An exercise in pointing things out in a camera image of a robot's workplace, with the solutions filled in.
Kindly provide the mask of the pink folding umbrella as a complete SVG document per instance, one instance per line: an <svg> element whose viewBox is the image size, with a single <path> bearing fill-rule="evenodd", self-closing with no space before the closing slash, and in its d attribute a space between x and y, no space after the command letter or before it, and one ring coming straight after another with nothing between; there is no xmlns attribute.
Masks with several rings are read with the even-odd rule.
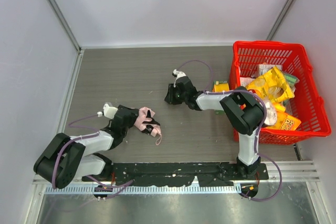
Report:
<svg viewBox="0 0 336 224"><path fill-rule="evenodd" d="M139 109L139 115L134 123L134 126L142 133L156 137L156 146L161 144L162 131L161 125L154 119L155 112L147 107Z"/></svg>

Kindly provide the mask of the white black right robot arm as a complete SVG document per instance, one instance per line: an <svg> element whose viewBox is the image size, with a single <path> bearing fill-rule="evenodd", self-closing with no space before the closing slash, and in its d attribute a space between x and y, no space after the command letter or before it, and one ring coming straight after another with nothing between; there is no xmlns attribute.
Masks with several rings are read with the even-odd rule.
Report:
<svg viewBox="0 0 336 224"><path fill-rule="evenodd" d="M173 77L164 101L171 105L184 103L195 111L223 111L238 132L237 170L243 178L255 175L261 162L259 135L267 114L262 100L242 86L222 92L198 91L184 72L178 71Z"/></svg>

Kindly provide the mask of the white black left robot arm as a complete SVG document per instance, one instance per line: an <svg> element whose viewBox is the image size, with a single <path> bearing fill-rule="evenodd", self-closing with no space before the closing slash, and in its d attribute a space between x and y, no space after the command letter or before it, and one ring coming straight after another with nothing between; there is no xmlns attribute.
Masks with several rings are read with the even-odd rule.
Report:
<svg viewBox="0 0 336 224"><path fill-rule="evenodd" d="M102 111L93 115L101 116L109 119L108 125L92 134L56 134L35 162L33 171L54 189L63 189L77 178L110 179L112 161L100 152L116 148L123 141L136 122L139 109L106 103Z"/></svg>

